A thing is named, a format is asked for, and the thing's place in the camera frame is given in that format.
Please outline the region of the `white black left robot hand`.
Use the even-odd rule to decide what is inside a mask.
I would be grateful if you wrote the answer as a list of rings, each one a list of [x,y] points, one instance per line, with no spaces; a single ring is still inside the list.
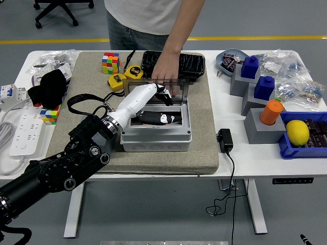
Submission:
[[[119,104],[117,109],[107,114],[107,118],[123,130],[131,118],[138,117],[140,122],[148,125],[163,126],[182,122],[181,116],[172,116],[161,112],[142,111],[146,103],[153,97],[162,100],[166,106],[173,105],[169,91],[159,84],[137,86]]]

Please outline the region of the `person's hand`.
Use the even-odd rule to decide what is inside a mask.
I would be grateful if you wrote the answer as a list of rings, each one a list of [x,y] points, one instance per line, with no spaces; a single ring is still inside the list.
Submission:
[[[152,72],[152,79],[171,80],[178,78],[180,52],[162,51]]]

